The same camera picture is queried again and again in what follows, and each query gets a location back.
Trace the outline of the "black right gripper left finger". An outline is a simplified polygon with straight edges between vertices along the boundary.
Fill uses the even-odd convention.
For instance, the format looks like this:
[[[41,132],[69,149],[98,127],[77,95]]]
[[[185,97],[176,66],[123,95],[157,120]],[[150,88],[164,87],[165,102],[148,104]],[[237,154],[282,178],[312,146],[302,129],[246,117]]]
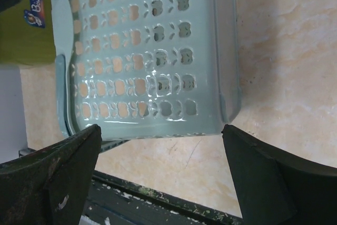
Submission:
[[[79,224],[101,151],[94,124],[1,164],[1,224]]]

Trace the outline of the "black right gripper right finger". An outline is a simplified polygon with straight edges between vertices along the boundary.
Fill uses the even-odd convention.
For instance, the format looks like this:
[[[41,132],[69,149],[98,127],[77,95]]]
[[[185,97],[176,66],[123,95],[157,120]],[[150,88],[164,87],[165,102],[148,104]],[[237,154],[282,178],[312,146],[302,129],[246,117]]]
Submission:
[[[225,125],[222,138],[245,224],[336,224],[336,168],[233,125]]]

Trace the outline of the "pale green perforated basket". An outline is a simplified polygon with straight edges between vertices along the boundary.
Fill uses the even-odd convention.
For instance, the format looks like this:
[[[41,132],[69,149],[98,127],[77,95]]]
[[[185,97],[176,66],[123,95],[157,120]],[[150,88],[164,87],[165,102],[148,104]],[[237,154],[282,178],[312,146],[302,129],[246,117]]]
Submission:
[[[102,149],[218,135],[241,108],[235,0],[51,0],[56,110]]]

